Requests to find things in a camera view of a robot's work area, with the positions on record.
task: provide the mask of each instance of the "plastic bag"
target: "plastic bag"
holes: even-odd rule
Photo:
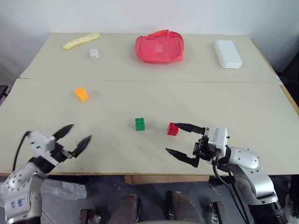
[[[55,181],[50,179],[46,179],[43,182],[41,193],[54,194],[66,200],[78,200],[87,197],[85,185],[63,182],[63,181]],[[0,206],[1,207],[4,207],[3,198],[5,195],[7,195],[6,184],[0,182]]]
[[[184,40],[176,32],[161,30],[136,39],[135,51],[147,63],[170,63],[183,59]]]

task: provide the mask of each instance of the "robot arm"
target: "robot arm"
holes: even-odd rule
[[[91,139],[91,136],[83,139],[73,152],[64,150],[56,141],[63,138],[72,126],[65,126],[53,135],[29,133],[31,147],[40,156],[30,159],[23,167],[13,171],[4,182],[8,192],[4,198],[7,224],[40,224],[43,181],[61,162],[76,158]]]
[[[198,167],[201,158],[224,172],[231,171],[255,223],[287,223],[272,180],[264,172],[260,158],[249,149],[228,147],[227,128],[201,128],[182,123],[175,125],[182,130],[202,134],[203,137],[194,145],[195,158],[166,149],[171,155],[194,167]]]

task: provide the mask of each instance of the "yellow package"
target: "yellow package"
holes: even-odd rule
[[[92,33],[92,34],[89,34],[89,35],[86,35],[83,37],[79,37],[78,39],[75,39],[75,40],[65,43],[63,49],[68,50],[78,44],[89,42],[89,41],[98,39],[100,37],[101,37],[100,33]]]

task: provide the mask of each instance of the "green block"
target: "green block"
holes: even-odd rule
[[[136,126],[136,131],[144,131],[145,130],[144,118],[135,118],[135,126]]]

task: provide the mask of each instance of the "white wall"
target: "white wall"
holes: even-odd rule
[[[248,34],[283,70],[299,49],[299,0],[0,0],[0,82],[12,83],[49,32]]]

